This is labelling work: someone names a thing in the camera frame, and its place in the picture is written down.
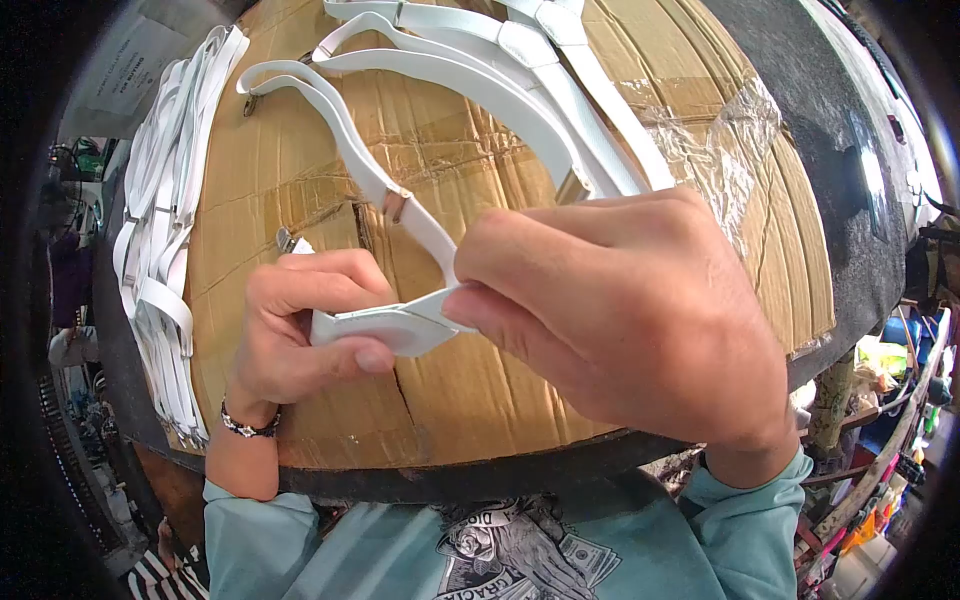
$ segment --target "stack of white suspenders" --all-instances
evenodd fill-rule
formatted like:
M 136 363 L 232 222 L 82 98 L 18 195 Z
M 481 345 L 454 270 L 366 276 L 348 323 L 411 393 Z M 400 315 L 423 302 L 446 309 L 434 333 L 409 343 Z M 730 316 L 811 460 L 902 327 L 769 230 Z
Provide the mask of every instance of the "stack of white suspenders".
M 299 91 L 329 125 L 364 200 L 403 226 L 444 273 L 445 288 L 411 302 L 336 315 L 314 311 L 311 344 L 369 335 L 398 356 L 421 356 L 469 331 L 440 314 L 444 299 L 458 285 L 453 274 L 456 245 L 414 195 L 373 159 L 347 104 L 323 74 L 386 69 L 463 94 L 533 150 L 556 186 L 557 198 L 565 202 L 629 196 L 675 184 L 657 145 L 588 46 L 580 18 L 584 0 L 496 1 L 507 7 L 506 22 L 404 0 L 324 0 L 327 14 L 346 21 L 340 28 L 299 60 L 261 62 L 240 75 L 236 90 L 249 96 L 244 110 L 248 116 L 259 96 L 281 87 Z M 154 109 L 133 142 L 126 180 L 128 222 L 114 249 L 121 296 L 155 408 L 161 420 L 192 444 L 203 444 L 207 436 L 190 384 L 192 317 L 181 298 L 186 243 L 217 99 L 248 44 L 235 27 L 219 30 L 223 28 L 211 32 L 214 39 L 208 38 L 192 60 L 174 63 L 179 66 L 164 72 Z M 395 48 L 336 54 L 347 39 L 369 30 L 386 36 Z M 558 49 L 593 103 L 623 136 L 646 180 L 567 73 Z M 193 73 L 195 61 L 199 63 Z M 274 74 L 271 79 L 252 86 L 268 72 Z M 186 108 L 179 102 L 184 93 L 189 98 Z M 293 252 L 312 249 L 301 239 Z

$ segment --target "fingernail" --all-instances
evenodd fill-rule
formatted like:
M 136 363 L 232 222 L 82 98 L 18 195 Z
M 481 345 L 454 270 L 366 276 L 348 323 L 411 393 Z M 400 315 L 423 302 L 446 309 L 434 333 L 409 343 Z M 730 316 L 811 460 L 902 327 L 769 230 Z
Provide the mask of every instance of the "fingernail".
M 475 329 L 477 324 L 473 316 L 465 311 L 464 308 L 464 302 L 454 293 L 446 297 L 446 300 L 444 300 L 444 303 L 440 307 L 440 314 L 443 315 L 445 319 L 450 319 L 454 323 Z
M 357 366 L 365 372 L 387 372 L 394 367 L 394 361 L 376 348 L 360 348 L 353 358 L 357 361 Z

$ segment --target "paper sign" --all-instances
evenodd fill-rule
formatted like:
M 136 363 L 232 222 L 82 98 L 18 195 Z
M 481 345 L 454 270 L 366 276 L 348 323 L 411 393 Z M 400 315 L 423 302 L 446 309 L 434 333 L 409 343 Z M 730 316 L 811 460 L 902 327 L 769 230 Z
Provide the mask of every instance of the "paper sign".
M 167 63 L 178 57 L 176 53 L 183 48 L 186 37 L 139 15 L 128 33 L 118 39 L 120 44 L 115 49 L 104 49 L 109 52 L 102 62 L 106 68 L 92 74 L 98 81 L 88 88 L 90 94 L 84 105 L 131 115 Z

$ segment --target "striped shirt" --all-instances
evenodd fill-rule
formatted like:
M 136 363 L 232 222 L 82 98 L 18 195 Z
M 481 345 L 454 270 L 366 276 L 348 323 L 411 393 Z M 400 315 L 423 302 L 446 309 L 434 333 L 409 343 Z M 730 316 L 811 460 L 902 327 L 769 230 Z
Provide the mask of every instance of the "striped shirt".
M 190 562 L 183 561 L 183 567 L 170 569 L 154 554 L 147 550 L 127 575 L 127 584 L 135 600 L 209 600 L 207 592 L 192 564 L 199 561 L 197 546 L 190 548 Z

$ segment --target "sweatshirt sleeve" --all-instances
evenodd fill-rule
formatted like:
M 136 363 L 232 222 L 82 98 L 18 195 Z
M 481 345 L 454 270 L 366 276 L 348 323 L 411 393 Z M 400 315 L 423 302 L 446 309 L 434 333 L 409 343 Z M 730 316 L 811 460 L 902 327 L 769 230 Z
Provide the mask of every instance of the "sweatshirt sleeve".
M 727 598 L 797 597 L 793 539 L 800 483 L 812 468 L 800 446 L 780 475 L 750 490 L 720 483 L 703 467 L 694 472 L 681 504 Z
M 282 597 L 320 545 L 310 499 L 282 493 L 257 502 L 207 481 L 204 500 L 210 597 Z

